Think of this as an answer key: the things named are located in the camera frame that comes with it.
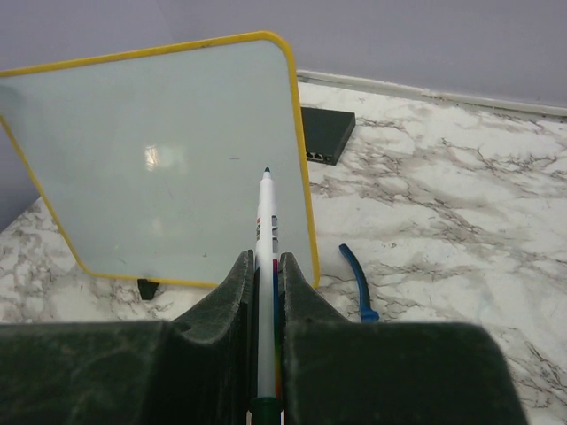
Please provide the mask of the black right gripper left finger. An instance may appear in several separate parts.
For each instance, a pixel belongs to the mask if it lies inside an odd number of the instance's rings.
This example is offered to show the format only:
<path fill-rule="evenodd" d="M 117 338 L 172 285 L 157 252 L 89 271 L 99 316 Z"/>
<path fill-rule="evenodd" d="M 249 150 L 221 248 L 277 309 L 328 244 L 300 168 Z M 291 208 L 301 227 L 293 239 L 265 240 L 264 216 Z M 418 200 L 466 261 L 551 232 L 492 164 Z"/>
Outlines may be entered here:
<path fill-rule="evenodd" d="M 254 266 L 173 321 L 1 328 L 4 424 L 242 424 Z"/>

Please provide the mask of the aluminium table edge frame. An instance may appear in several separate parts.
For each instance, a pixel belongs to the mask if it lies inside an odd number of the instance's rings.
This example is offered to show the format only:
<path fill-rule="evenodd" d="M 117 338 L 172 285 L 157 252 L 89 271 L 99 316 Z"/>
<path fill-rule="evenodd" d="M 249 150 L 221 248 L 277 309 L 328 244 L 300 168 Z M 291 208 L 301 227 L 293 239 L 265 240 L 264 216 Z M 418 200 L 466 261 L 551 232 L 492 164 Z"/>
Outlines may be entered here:
<path fill-rule="evenodd" d="M 465 104 L 475 107 L 496 110 L 521 112 L 550 117 L 565 117 L 566 108 L 560 106 L 531 104 L 525 102 L 501 100 L 490 97 L 463 95 L 454 92 L 443 92 L 433 89 L 418 88 L 387 81 L 376 81 L 366 78 L 346 76 L 333 73 L 298 70 L 298 79 L 305 83 L 326 85 L 342 89 L 351 89 L 367 93 L 376 93 L 394 97 L 415 98 L 420 100 Z"/>

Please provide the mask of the black whiteboard stand foot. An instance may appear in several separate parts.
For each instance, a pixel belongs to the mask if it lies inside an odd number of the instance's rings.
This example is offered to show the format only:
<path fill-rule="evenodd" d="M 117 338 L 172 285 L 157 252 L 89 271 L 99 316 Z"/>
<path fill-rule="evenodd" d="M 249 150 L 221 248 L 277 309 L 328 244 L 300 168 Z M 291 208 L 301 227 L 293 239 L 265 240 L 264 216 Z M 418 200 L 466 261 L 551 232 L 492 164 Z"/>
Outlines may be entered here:
<path fill-rule="evenodd" d="M 149 281 L 147 279 L 138 279 L 137 288 L 140 298 L 144 301 L 153 300 L 159 288 L 158 282 Z"/>

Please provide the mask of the black network switch box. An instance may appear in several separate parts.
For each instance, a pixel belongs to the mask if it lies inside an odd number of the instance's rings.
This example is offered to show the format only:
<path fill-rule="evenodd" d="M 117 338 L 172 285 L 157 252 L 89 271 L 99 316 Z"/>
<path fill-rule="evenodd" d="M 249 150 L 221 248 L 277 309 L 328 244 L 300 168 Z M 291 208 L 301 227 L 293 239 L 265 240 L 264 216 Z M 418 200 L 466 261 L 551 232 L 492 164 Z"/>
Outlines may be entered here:
<path fill-rule="evenodd" d="M 356 124 L 353 112 L 301 107 L 307 160 L 335 166 Z"/>

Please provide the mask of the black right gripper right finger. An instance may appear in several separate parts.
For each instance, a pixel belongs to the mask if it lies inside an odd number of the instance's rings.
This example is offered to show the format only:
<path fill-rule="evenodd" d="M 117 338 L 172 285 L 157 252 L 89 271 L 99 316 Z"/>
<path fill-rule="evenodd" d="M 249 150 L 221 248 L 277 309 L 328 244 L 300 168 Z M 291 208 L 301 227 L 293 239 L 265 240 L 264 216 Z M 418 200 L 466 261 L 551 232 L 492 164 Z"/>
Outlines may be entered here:
<path fill-rule="evenodd" d="M 281 257 L 289 424 L 524 424 L 498 344 L 464 322 L 355 323 Z"/>

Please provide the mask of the yellow framed whiteboard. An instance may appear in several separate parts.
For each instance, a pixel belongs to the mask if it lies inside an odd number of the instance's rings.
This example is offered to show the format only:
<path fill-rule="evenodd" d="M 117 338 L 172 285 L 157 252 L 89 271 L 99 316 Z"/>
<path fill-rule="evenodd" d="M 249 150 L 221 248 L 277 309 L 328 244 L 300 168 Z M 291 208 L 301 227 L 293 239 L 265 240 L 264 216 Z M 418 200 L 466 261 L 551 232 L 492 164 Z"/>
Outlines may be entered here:
<path fill-rule="evenodd" d="M 109 279 L 216 285 L 256 243 L 319 281 L 296 65 L 268 31 L 4 70 L 1 123 L 76 262 Z"/>

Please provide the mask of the blue handled cutting pliers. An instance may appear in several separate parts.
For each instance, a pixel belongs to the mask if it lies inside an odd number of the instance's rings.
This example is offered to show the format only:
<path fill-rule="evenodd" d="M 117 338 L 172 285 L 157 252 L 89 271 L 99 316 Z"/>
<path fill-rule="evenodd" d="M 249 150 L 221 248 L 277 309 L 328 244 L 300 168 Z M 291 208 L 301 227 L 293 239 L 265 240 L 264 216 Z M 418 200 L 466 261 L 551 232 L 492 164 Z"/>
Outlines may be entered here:
<path fill-rule="evenodd" d="M 355 281 L 359 291 L 359 311 L 362 323 L 376 323 L 379 321 L 379 313 L 371 306 L 369 285 L 366 275 L 363 272 L 359 260 L 356 258 L 352 250 L 345 244 L 339 245 L 339 251 L 346 259 L 347 263 L 353 271 Z"/>

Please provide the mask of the white green whiteboard marker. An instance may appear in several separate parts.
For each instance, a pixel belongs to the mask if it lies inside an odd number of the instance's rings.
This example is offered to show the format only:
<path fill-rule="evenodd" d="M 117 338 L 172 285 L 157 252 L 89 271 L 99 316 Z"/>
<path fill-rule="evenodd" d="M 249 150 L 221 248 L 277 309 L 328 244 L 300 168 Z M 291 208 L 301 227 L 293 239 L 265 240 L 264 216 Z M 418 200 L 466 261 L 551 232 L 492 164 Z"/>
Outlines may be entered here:
<path fill-rule="evenodd" d="M 260 180 L 255 246 L 256 387 L 251 400 L 252 424 L 279 424 L 282 401 L 279 336 L 278 219 L 275 182 L 267 167 Z"/>

